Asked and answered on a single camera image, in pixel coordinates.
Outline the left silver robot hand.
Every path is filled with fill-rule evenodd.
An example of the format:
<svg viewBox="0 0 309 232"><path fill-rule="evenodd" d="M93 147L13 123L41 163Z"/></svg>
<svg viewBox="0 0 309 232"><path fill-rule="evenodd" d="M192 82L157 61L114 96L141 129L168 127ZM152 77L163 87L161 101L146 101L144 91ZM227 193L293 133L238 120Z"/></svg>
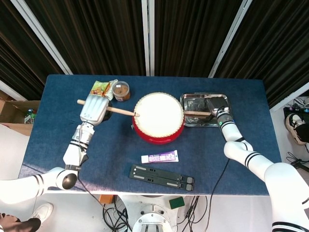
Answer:
<svg viewBox="0 0 309 232"><path fill-rule="evenodd" d="M102 121L109 120L112 112L107 110L108 106L111 106L108 98L89 94L80 113L81 121L97 126Z"/></svg>

